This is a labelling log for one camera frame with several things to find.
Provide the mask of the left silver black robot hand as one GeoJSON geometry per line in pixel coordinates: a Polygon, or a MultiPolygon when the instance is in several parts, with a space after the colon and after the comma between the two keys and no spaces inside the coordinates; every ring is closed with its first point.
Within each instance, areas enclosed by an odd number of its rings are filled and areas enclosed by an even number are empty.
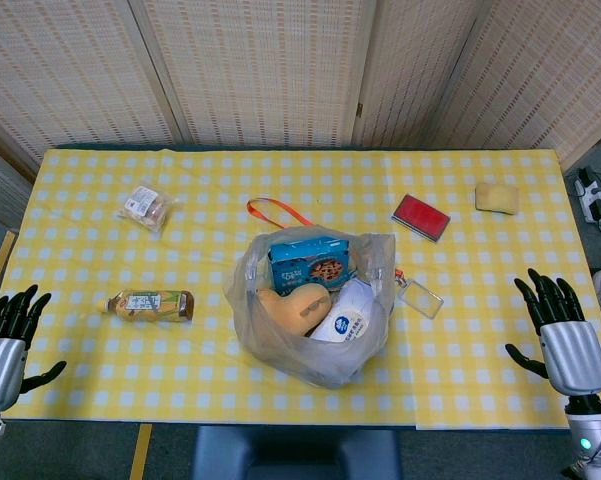
{"type": "Polygon", "coordinates": [[[36,297],[36,284],[12,297],[0,298],[0,413],[20,396],[55,380],[66,368],[61,360],[48,371],[27,378],[25,366],[49,293],[36,297]]]}

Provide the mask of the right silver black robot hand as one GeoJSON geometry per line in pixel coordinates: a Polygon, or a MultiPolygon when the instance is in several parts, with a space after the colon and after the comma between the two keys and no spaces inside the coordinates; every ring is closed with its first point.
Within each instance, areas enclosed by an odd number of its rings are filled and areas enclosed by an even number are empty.
{"type": "Polygon", "coordinates": [[[548,380],[564,396],[599,394],[601,345],[574,289],[564,279],[552,280],[532,268],[528,275],[532,285],[520,278],[514,283],[527,305],[543,359],[532,360],[512,344],[505,350],[517,365],[548,380]]]}

